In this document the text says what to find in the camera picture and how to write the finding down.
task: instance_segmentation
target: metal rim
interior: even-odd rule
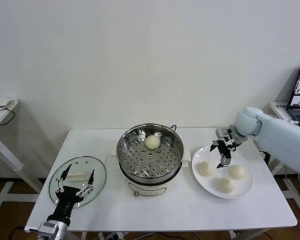
[[[140,124],[127,130],[116,145],[121,170],[131,175],[130,178],[139,179],[137,183],[160,184],[170,179],[184,155],[183,142],[174,130],[156,123]],[[159,148],[145,146],[146,137],[151,134],[160,136]]]

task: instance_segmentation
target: black cable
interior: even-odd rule
[[[165,234],[164,232],[158,232],[158,234],[163,234],[163,235],[165,235],[166,237],[171,238],[171,239],[182,239],[182,240],[185,240],[185,239],[184,239],[183,237],[181,237],[181,236],[169,236],[169,235]]]
[[[8,108],[6,108],[6,107],[4,107],[4,108],[2,108],[2,109],[8,110],[9,112],[13,113],[13,117],[12,117],[9,121],[7,121],[6,123],[2,123],[2,124],[0,123],[0,126],[7,125],[7,124],[10,123],[11,120],[14,119],[15,116],[16,116],[16,113],[15,113],[14,111],[12,111],[12,110],[10,110],[10,109],[8,109]]]
[[[17,226],[9,234],[9,240],[12,240],[12,236],[16,230],[24,230],[26,226]]]
[[[265,235],[267,235],[271,240],[274,240],[268,233],[264,232]]]
[[[186,240],[186,239],[184,239],[184,238],[181,237],[181,236],[169,236],[169,235],[165,234],[164,232],[156,232],[156,233],[151,234],[151,235],[145,235],[145,236],[140,237],[140,239],[141,239],[141,238],[152,237],[152,236],[157,235],[157,234],[165,235],[166,237],[168,237],[168,238],[170,238],[170,239],[182,239],[182,240]]]

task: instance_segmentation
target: table leg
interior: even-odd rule
[[[298,208],[300,209],[300,194],[295,188],[294,184],[290,179],[282,179],[282,181],[287,188],[286,191],[282,191],[284,197],[286,199],[293,199]]]
[[[235,238],[232,238],[233,240],[251,240],[257,236],[260,236],[264,232],[268,231],[270,228],[264,228],[264,229],[253,229],[253,230],[242,230],[242,233],[240,233]]]
[[[9,193],[14,185],[13,181],[8,181],[0,192],[0,208],[4,202],[17,202],[17,203],[35,203],[39,194],[15,194]]]
[[[6,157],[3,161],[8,164],[12,170],[30,185],[37,193],[40,193],[43,184],[30,172],[24,169],[24,165],[13,155],[13,153],[0,141],[0,152]]]

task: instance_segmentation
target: pot handle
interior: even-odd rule
[[[174,124],[174,125],[172,125],[171,128],[172,128],[172,130],[175,132],[175,131],[177,130],[177,125]]]

